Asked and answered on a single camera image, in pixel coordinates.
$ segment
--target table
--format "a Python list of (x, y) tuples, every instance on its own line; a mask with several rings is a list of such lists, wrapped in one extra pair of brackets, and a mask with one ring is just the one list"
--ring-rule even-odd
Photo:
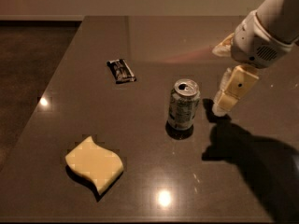
[[(236, 62), (211, 50), (241, 17), (86, 17), (0, 173), (1, 221), (268, 222), (296, 217), (299, 197), (299, 52), (268, 69), (229, 114), (205, 105)], [(115, 84), (124, 58), (137, 82)], [(168, 136), (175, 81), (198, 83), (191, 137)], [(114, 150), (124, 172), (108, 192), (67, 169), (88, 135)], [(224, 161), (204, 161), (214, 144)]]

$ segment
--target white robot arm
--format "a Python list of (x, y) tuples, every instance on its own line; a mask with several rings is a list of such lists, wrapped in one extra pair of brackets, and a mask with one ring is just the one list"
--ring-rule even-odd
[(227, 69), (214, 98), (216, 116), (227, 114), (253, 87), (258, 69), (291, 51), (299, 39), (299, 0), (265, 0), (213, 52), (242, 63)]

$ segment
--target sponge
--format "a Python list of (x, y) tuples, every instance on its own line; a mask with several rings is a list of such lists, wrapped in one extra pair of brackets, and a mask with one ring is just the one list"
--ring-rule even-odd
[(123, 172), (120, 157), (116, 153), (96, 145), (91, 136), (68, 153), (65, 159), (76, 175), (94, 183), (100, 195)]

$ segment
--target floor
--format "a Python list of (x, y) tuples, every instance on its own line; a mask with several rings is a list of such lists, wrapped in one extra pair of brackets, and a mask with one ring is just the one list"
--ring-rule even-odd
[(0, 171), (79, 26), (0, 22)]

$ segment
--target silver can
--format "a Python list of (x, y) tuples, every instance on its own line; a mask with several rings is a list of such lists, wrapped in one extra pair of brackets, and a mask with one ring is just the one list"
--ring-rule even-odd
[(169, 125), (178, 131), (186, 131), (193, 120), (200, 100), (198, 85), (191, 79), (180, 79), (170, 94)]

